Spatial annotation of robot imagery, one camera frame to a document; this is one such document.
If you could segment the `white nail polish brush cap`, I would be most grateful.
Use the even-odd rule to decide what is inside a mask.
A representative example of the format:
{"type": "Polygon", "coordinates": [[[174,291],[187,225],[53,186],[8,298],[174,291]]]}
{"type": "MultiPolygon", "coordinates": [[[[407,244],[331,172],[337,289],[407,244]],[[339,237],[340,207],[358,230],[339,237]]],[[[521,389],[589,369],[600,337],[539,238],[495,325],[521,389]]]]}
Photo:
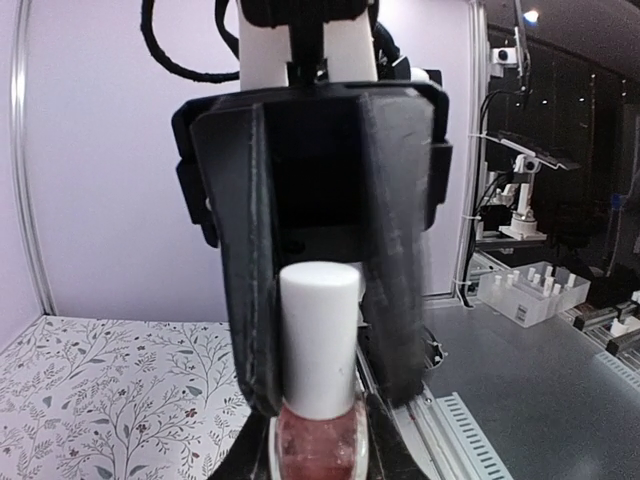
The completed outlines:
{"type": "Polygon", "coordinates": [[[354,404],[360,272],[303,262],[279,275],[283,396],[296,415],[331,420],[354,404]]]}

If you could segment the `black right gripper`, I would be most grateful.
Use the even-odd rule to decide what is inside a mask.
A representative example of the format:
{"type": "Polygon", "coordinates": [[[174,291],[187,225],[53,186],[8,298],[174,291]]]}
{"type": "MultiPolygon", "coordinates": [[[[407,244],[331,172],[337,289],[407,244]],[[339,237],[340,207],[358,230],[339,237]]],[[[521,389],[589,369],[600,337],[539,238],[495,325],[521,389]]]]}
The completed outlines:
{"type": "Polygon", "coordinates": [[[285,231],[353,228],[363,170],[370,358],[391,405],[422,392],[421,236],[446,200],[449,106],[437,83],[384,81],[197,98],[174,113],[178,179],[192,223],[220,245],[236,376],[252,410],[272,417],[282,403],[272,194],[285,231]]]}

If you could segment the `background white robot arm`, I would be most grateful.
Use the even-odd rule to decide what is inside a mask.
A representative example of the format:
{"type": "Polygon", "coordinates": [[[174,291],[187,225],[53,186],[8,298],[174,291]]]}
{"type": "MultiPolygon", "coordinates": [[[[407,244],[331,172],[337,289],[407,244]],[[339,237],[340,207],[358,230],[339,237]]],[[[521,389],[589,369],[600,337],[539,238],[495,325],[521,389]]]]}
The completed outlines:
{"type": "MultiPolygon", "coordinates": [[[[519,188],[519,202],[526,203],[526,215],[521,215],[520,205],[517,207],[517,213],[514,216],[523,216],[527,221],[533,220],[533,210],[530,207],[531,195],[535,173],[501,173],[493,183],[488,184],[485,193],[479,196],[481,200],[485,197],[487,202],[493,202],[493,197],[507,197],[513,200],[516,191],[514,186],[498,186],[504,180],[505,185],[529,185],[530,191],[525,193],[523,187],[519,188]],[[528,180],[513,180],[513,176],[528,175],[528,180]]],[[[368,470],[366,479],[436,479],[432,474],[431,477],[425,472],[424,468],[414,458],[410,452],[406,439],[402,435],[402,428],[396,425],[392,418],[392,409],[389,402],[392,400],[389,390],[391,380],[388,380],[381,363],[380,347],[374,345],[372,324],[369,322],[365,332],[359,334],[358,337],[358,357],[357,360],[357,376],[364,381],[363,392],[356,394],[356,413],[366,413],[367,419],[367,445],[368,445],[368,470]]],[[[420,337],[425,345],[424,368],[422,370],[423,377],[429,380],[432,370],[438,366],[444,358],[444,351],[441,344],[433,336],[432,332],[421,327],[420,337]]],[[[207,479],[285,479],[284,467],[280,467],[277,440],[279,415],[283,412],[284,403],[281,402],[280,410],[269,411],[267,414],[260,411],[258,407],[252,406],[252,412],[245,421],[239,436],[234,441],[228,454],[222,460],[221,464],[216,468],[215,472],[207,479]]],[[[315,432],[319,426],[329,424],[338,424],[338,420],[304,420],[300,423],[301,427],[306,428],[304,438],[301,440],[314,440],[316,437],[310,437],[312,430],[315,432]]]]}

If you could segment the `floral patterned table mat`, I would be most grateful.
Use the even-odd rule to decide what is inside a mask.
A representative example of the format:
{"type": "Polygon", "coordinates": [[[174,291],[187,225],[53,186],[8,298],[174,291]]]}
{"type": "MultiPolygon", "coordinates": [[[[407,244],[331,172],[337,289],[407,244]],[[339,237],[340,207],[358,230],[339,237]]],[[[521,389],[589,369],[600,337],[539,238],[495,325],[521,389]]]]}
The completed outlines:
{"type": "Polygon", "coordinates": [[[248,413],[223,323],[45,316],[1,354],[1,475],[205,479],[248,413]]]}

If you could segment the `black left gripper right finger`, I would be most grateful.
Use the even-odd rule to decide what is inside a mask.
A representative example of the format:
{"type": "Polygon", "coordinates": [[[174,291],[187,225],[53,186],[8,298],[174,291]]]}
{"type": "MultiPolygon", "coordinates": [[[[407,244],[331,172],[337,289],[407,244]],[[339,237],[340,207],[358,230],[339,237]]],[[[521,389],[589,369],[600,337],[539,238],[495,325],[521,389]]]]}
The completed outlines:
{"type": "Polygon", "coordinates": [[[409,452],[380,397],[365,395],[368,422],[369,480],[428,480],[409,452]]]}

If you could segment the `front aluminium rail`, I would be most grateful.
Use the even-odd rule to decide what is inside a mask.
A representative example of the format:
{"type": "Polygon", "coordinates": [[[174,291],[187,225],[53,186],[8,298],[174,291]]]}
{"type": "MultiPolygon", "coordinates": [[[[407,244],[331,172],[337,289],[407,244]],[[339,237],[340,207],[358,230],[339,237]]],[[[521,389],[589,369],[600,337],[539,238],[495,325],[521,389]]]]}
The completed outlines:
{"type": "Polygon", "coordinates": [[[512,475],[461,397],[436,398],[429,389],[394,408],[382,398],[364,353],[358,351],[364,394],[380,397],[409,452],[429,479],[510,479],[512,475]]]}

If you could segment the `right aluminium frame post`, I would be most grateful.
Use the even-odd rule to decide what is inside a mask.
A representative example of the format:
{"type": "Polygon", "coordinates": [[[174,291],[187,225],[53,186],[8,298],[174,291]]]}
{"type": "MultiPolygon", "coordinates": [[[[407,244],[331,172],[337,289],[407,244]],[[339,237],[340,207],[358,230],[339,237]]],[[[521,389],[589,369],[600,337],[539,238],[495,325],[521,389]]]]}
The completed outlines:
{"type": "Polygon", "coordinates": [[[454,292],[465,304],[468,280],[468,259],[473,255],[474,227],[477,215],[474,213],[480,176],[480,134],[485,121],[481,119],[481,106],[488,93],[489,84],[489,42],[484,1],[468,1],[470,27],[470,114],[467,134],[466,177],[462,210],[461,240],[459,245],[457,270],[453,278],[454,292]]]}

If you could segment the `pink nail polish bottle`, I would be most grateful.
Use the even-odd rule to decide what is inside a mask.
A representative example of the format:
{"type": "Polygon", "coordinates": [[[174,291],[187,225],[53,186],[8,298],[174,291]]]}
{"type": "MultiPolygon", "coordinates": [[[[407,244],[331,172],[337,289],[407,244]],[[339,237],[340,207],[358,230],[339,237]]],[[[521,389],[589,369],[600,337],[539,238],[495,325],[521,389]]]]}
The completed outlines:
{"type": "Polygon", "coordinates": [[[369,434],[365,398],[357,393],[351,410],[330,420],[310,420],[283,407],[270,421],[270,476],[273,479],[365,479],[369,434]]]}

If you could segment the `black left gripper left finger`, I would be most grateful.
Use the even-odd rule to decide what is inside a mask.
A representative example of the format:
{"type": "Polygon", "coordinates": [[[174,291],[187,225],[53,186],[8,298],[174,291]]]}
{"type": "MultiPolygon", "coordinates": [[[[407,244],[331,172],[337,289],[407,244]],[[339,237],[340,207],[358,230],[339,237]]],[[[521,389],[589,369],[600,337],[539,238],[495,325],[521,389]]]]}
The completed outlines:
{"type": "Polygon", "coordinates": [[[270,420],[250,414],[222,462],[208,480],[268,480],[270,420]]]}

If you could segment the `clear box of white bottles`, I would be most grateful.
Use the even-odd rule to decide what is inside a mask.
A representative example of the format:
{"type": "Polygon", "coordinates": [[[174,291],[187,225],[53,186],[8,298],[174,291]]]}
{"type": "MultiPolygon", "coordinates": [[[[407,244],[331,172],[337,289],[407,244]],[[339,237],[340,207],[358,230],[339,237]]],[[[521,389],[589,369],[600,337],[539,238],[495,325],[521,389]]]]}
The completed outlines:
{"type": "Polygon", "coordinates": [[[591,282],[549,262],[483,275],[477,298],[523,328],[583,304],[591,282]]]}

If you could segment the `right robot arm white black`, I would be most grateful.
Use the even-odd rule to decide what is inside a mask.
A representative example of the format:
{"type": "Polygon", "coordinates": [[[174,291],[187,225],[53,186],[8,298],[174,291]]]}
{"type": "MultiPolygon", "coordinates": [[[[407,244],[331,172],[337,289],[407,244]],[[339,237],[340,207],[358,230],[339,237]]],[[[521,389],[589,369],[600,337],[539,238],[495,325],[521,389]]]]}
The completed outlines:
{"type": "Polygon", "coordinates": [[[384,393],[403,403],[421,391],[421,237],[446,195],[449,100],[411,79],[381,25],[373,49],[378,84],[194,99],[172,119],[189,214],[221,252],[239,387],[267,416],[284,399],[290,265],[357,270],[384,393]]]}

